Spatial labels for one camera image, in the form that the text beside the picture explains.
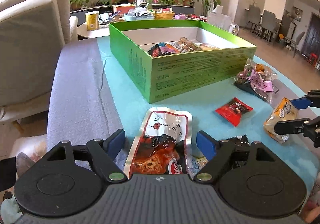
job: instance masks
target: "yellow snack bag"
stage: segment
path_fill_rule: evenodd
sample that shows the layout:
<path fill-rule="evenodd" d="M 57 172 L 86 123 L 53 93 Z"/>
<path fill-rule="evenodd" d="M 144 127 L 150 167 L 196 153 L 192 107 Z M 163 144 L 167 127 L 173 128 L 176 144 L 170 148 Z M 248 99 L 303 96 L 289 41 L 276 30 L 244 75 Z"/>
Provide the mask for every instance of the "yellow snack bag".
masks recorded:
<path fill-rule="evenodd" d="M 272 112 L 268 120 L 263 124 L 264 129 L 274 140 L 284 143 L 288 140 L 288 135 L 277 135 L 275 125 L 279 121 L 295 120 L 298 118 L 299 110 L 290 102 L 289 99 L 283 98 L 277 108 Z"/>

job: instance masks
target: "wooden door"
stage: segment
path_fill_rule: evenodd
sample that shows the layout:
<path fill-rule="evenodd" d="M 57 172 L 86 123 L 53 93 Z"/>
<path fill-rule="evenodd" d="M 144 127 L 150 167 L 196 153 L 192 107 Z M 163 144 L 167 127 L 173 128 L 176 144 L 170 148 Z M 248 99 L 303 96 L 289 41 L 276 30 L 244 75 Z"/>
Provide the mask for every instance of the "wooden door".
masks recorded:
<path fill-rule="evenodd" d="M 310 53 L 320 58 L 320 17 L 312 14 L 307 35 L 301 53 L 310 57 Z"/>

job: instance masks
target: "yellow can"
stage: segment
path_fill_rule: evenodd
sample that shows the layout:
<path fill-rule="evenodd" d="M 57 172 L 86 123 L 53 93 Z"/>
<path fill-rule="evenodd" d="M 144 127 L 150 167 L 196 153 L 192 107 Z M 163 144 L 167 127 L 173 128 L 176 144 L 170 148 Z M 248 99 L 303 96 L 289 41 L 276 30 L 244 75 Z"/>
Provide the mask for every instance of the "yellow can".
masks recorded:
<path fill-rule="evenodd" d="M 87 21 L 88 31 L 94 31 L 99 29 L 99 11 L 86 13 L 85 19 Z"/>

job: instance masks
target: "pink container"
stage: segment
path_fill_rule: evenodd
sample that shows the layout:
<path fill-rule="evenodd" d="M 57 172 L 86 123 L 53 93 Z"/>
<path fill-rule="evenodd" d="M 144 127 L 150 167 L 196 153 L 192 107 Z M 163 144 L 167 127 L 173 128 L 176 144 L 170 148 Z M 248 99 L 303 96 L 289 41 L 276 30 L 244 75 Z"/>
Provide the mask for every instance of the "pink container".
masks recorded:
<path fill-rule="evenodd" d="M 184 15 L 184 14 L 178 14 L 178 15 L 175 15 L 175 19 L 176 20 L 186 20 L 186 15 Z"/>

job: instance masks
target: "green cardboard box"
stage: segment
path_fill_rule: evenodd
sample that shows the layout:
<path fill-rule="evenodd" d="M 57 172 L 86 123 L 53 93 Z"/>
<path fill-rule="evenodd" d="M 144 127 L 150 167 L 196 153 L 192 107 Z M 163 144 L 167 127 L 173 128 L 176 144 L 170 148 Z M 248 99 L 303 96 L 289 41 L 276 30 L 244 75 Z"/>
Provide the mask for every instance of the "green cardboard box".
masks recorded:
<path fill-rule="evenodd" d="M 220 50 L 152 58 L 146 50 L 186 37 Z M 257 49 L 220 28 L 196 20 L 145 20 L 110 24 L 111 52 L 149 103 L 232 76 Z"/>

